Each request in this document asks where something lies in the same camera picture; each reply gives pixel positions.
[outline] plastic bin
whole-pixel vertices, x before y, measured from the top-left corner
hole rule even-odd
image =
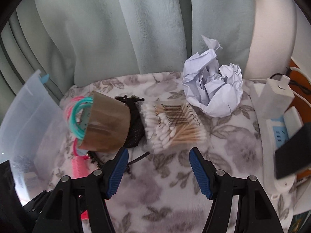
[[[47,189],[68,131],[39,74],[36,71],[21,88],[0,127],[0,163],[10,160],[22,204]]]

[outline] clear plastic bag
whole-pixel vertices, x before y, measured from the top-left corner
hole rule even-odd
[[[207,133],[187,101],[138,102],[150,152],[206,144]]]

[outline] roll of brown tape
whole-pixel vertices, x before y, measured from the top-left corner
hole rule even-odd
[[[79,148],[94,152],[114,152],[125,143],[130,128],[128,106],[116,99],[93,92],[93,105],[81,115],[86,123],[85,136]]]

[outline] floral fabric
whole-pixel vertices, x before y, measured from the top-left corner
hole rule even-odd
[[[73,97],[88,96],[94,90],[110,97],[136,95],[146,101],[185,99],[182,74],[166,72],[112,78],[84,88],[73,86],[60,106],[64,108]],[[261,138],[249,96],[243,93],[240,105],[228,117],[211,118],[199,110],[197,113],[210,137],[209,144],[199,148],[205,159],[232,176],[256,175],[263,183]],[[68,133],[56,159],[49,188],[54,188],[63,175],[72,175],[73,140],[73,135]],[[132,165],[132,174],[124,174],[117,193],[106,202],[116,233],[202,232],[212,202],[200,192],[189,163],[189,149],[151,154]],[[129,149],[129,160],[146,151],[147,143],[142,139],[139,146]],[[107,161],[114,154],[100,156]],[[96,169],[89,160],[86,164],[90,173]],[[288,231],[293,217],[295,196],[293,187],[288,194],[273,201],[284,232]],[[228,232],[234,232],[237,202],[238,197],[233,197]],[[91,232],[87,220],[83,227],[85,232]]]

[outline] blue rubber grip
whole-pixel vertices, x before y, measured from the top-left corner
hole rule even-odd
[[[189,161],[202,194],[210,199],[213,193],[210,190],[209,178],[207,177],[199,159],[197,158],[193,150],[190,150]]]
[[[128,164],[128,150],[124,150],[116,164],[112,174],[109,177],[107,196],[111,198],[120,185],[125,168]]]

